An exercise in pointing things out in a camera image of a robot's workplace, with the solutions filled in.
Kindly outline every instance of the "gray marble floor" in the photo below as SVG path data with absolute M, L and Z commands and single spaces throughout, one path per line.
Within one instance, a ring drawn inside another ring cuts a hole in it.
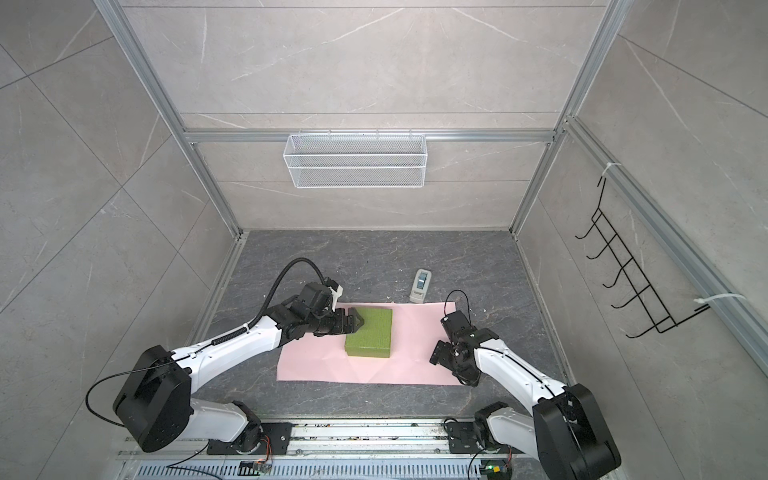
M 274 278 L 294 257 L 308 257 L 344 287 L 350 302 L 408 302 L 418 268 L 432 271 L 428 302 L 463 289 L 472 318 L 489 327 L 520 356 L 562 379 L 534 294 L 515 244 L 506 232 L 254 231 L 221 301 L 210 336 L 248 321 Z M 295 266 L 275 295 L 281 301 L 316 278 Z M 464 300 L 455 298 L 459 309 Z M 242 400 L 258 415 L 464 415 L 493 402 L 522 410 L 495 380 L 480 385 L 405 386 L 277 382 L 280 351 L 254 357 L 210 381 L 195 395 L 216 402 Z

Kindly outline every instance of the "black cable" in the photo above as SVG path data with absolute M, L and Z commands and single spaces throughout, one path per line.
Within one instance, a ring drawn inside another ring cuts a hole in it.
M 184 358 L 180 358 L 179 360 L 184 360 L 184 359 L 188 359 L 188 358 L 189 358 L 189 356 L 187 355 L 187 356 L 185 356 Z M 91 403 L 88 401 L 88 397 L 89 397 L 89 396 L 91 396 L 91 391 L 92 391 L 94 388 L 96 388 L 96 385 L 98 385 L 99 383 L 101 383 L 101 382 L 103 382 L 103 381 L 105 381 L 105 380 L 113 379 L 113 378 L 114 378 L 114 377 L 116 377 L 116 376 L 121 376 L 121 375 L 129 375 L 129 374 L 131 374 L 131 373 L 136 373 L 136 372 L 146 372 L 147 370 L 152 370 L 152 369 L 159 369 L 159 368 L 160 368 L 160 367 L 162 367 L 162 366 L 171 365 L 172 363 L 176 363 L 176 362 L 177 362 L 177 361 L 179 361 L 179 360 L 173 360 L 173 361 L 171 361 L 171 362 L 168 362 L 168 363 L 161 363 L 160 365 L 155 365 L 155 366 L 148 366 L 148 367 L 147 367 L 147 368 L 145 368 L 145 369 L 136 369 L 136 370 L 130 370 L 130 371 L 128 371 L 128 372 L 120 372 L 120 373 L 115 373 L 114 375 L 105 376 L 103 379 L 101 379 L 101 380 L 97 381 L 96 383 L 94 383 L 93 385 L 91 385 L 91 388 L 90 388 L 90 389 L 88 389 L 88 391 L 85 393 L 85 408 L 86 408 L 86 409 L 88 409 L 88 411 L 89 411 L 90 413 L 93 413 L 93 414 L 94 414 L 94 415 L 96 415 L 98 418 L 100 418 L 100 419 L 104 420 L 104 421 L 105 421 L 105 422 L 107 422 L 107 423 L 111 423 L 112 425 L 116 425 L 116 426 L 118 426 L 118 427 L 125 427 L 125 425 L 123 425 L 122 423 L 117 423 L 117 422 L 115 422 L 115 421 L 113 421 L 113 420 L 110 420 L 110 419 L 108 419 L 108 418 L 107 418 L 107 417 L 105 417 L 105 416 L 99 415 L 98 413 L 96 413 L 96 411 L 94 411 L 94 410 L 91 408 Z
M 280 285 L 280 282 L 283 281 L 283 277 L 288 273 L 288 270 L 290 270 L 292 266 L 300 262 L 308 263 L 313 268 L 313 270 L 315 270 L 315 273 L 317 273 L 317 276 L 320 278 L 320 283 L 323 285 L 326 284 L 325 278 L 323 277 L 323 273 L 320 272 L 320 269 L 317 267 L 317 265 L 315 265 L 315 263 L 312 260 L 304 257 L 294 258 L 293 260 L 288 262 L 288 264 L 283 268 L 283 270 L 280 271 L 280 274 L 277 276 L 277 278 L 275 279 L 275 282 L 272 284 L 272 288 L 270 288 L 270 292 L 264 298 L 264 303 L 261 304 L 261 308 L 259 309 L 258 314 L 250 322 L 248 322 L 248 329 L 254 328 L 256 324 L 259 322 L 259 320 L 261 320 L 261 317 L 264 316 L 264 312 L 266 312 L 267 307 L 269 307 L 270 302 L 272 301 L 272 297 L 275 295 L 275 292 L 277 291 L 277 287 Z M 208 345 L 200 347 L 195 353 L 200 352 L 201 350 L 207 348 L 208 346 L 218 345 L 220 343 L 226 342 L 227 340 L 232 340 L 233 338 L 237 338 L 238 336 L 243 335 L 245 332 L 247 332 L 248 329 L 246 329 L 243 326 L 232 333 L 228 333 L 227 335 L 217 337 L 211 340 Z
M 176 465 L 179 465 L 181 463 L 186 462 L 187 460 L 191 460 L 192 458 L 197 457 L 200 454 L 200 452 L 202 452 L 203 450 L 207 449 L 209 445 L 210 445 L 210 440 L 208 440 L 208 443 L 206 443 L 205 446 L 202 449 L 196 451 L 195 453 L 193 453 L 192 455 L 186 457 L 184 460 L 181 460 L 180 462 L 171 463 L 170 465 L 165 465 L 165 468 L 173 468 Z
M 469 297 L 467 296 L 464 290 L 460 290 L 458 288 L 456 290 L 451 290 L 451 293 L 456 293 L 456 292 L 464 293 L 464 298 L 467 299 L 467 320 L 469 321 L 469 325 L 472 325 L 472 310 L 469 308 Z M 451 293 L 445 296 L 445 303 L 442 304 L 443 316 L 448 315 L 447 313 L 445 313 L 445 308 L 448 306 L 448 298 L 451 296 Z
M 483 452 L 485 452 L 485 449 L 482 449 L 480 452 L 475 453 L 475 456 L 472 457 L 472 460 L 469 461 L 469 467 L 467 467 L 467 480 L 472 480 L 471 478 L 469 478 L 469 472 L 472 471 L 472 463 L 475 461 L 475 458 L 478 458 L 478 455 L 480 455 Z
M 221 478 L 219 475 L 216 475 L 215 473 L 206 472 L 204 470 L 198 470 L 197 468 L 177 467 L 176 466 L 176 465 L 179 465 L 180 463 L 186 462 L 187 460 L 191 460 L 192 458 L 195 458 L 197 455 L 200 454 L 200 452 L 202 452 L 203 450 L 207 449 L 208 445 L 210 445 L 210 440 L 208 440 L 208 443 L 206 443 L 205 446 L 202 449 L 196 451 L 191 456 L 186 457 L 184 460 L 182 460 L 180 462 L 171 463 L 170 465 L 165 465 L 165 468 L 172 468 L 172 469 L 175 469 L 175 470 L 186 470 L 188 472 L 202 473 L 203 475 L 208 475 L 210 477 L 218 478 L 218 480 L 224 480 L 223 478 Z

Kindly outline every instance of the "wall tile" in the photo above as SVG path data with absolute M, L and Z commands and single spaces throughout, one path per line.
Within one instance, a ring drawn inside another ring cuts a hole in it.
M 684 477 L 759 478 L 764 472 L 763 458 L 768 455 L 768 446 L 761 440 L 768 427 L 762 413 L 768 401 L 764 375 L 713 312 L 663 334 L 652 331 L 639 339 L 625 336 L 649 327 L 647 314 L 638 300 L 620 310 L 611 307 L 631 298 L 631 286 L 623 276 L 613 288 L 602 285 L 610 284 L 618 265 L 609 252 L 598 260 L 586 259 L 604 245 L 595 230 L 584 240 L 575 238 L 589 227 L 589 216 L 600 195 L 595 188 L 599 177 L 599 167 L 579 146 L 567 141 L 541 190 L 541 202 L 584 275 Z M 692 314 L 697 291 L 610 185 L 601 206 L 670 313 L 677 320 Z M 617 240 L 612 246 L 620 256 L 626 252 Z M 630 271 L 630 277 L 638 288 L 645 286 L 636 270 Z M 650 296 L 643 298 L 650 300 L 649 308 L 657 320 L 664 318 L 659 315 L 659 303 Z
M 205 284 L 176 255 L 99 378 L 133 369 L 139 355 L 157 344 L 166 349 L 184 345 L 207 294 Z M 91 394 L 93 409 L 116 419 L 112 402 L 124 379 L 100 384 Z M 83 403 L 38 479 L 105 478 L 115 453 L 125 448 L 124 439 L 124 429 L 96 418 Z
M 170 135 L 114 38 L 31 78 L 121 184 Z
M 627 477 L 682 480 L 601 311 L 541 202 L 531 209 L 519 242 L 574 379 L 594 393 Z
M 0 88 L 24 76 L 11 55 L 0 46 Z
M 187 128 L 553 128 L 559 113 L 181 114 Z
M 280 182 L 219 183 L 242 228 L 330 230 L 506 230 L 527 184 L 433 182 L 422 188 L 299 189 Z
M 121 0 L 134 7 L 495 7 L 498 0 Z M 605 6 L 607 0 L 506 0 L 507 7 Z
M 0 477 L 41 471 L 174 255 L 120 192 L 0 314 Z
M 212 286 L 232 242 L 227 225 L 216 207 L 208 202 L 179 253 L 205 284 Z
M 283 159 L 285 143 L 198 144 L 206 165 L 219 181 L 290 182 Z
M 621 34 L 768 114 L 766 23 L 762 0 L 638 0 Z
M 619 38 L 585 124 L 768 319 L 768 118 Z
M 0 310 L 119 185 L 28 79 L 0 90 Z
M 602 13 L 127 10 L 179 110 L 206 114 L 559 111 Z
M 542 142 L 433 142 L 427 181 L 530 180 Z
M 125 190 L 176 248 L 181 248 L 208 203 L 208 193 L 172 138 L 125 184 Z
M 219 181 L 290 182 L 279 142 L 200 144 Z M 530 180 L 544 151 L 541 142 L 432 142 L 426 180 Z
M 91 0 L 5 0 L 0 44 L 28 74 L 111 36 Z

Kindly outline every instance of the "green block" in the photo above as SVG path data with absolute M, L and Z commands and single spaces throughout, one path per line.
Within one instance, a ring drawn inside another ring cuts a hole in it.
M 356 310 L 365 323 L 359 330 L 346 336 L 346 354 L 388 359 L 392 342 L 392 311 L 369 307 L 356 307 Z

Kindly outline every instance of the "pink sheet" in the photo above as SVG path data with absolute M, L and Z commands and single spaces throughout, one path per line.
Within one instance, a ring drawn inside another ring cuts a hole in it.
M 440 324 L 443 303 L 339 303 L 339 307 L 392 309 L 392 344 L 388 359 L 348 356 L 346 336 L 307 334 L 287 343 L 277 363 L 277 379 L 339 383 L 460 385 L 450 370 L 429 363 L 438 340 L 448 337 Z M 449 302 L 446 312 L 454 312 Z

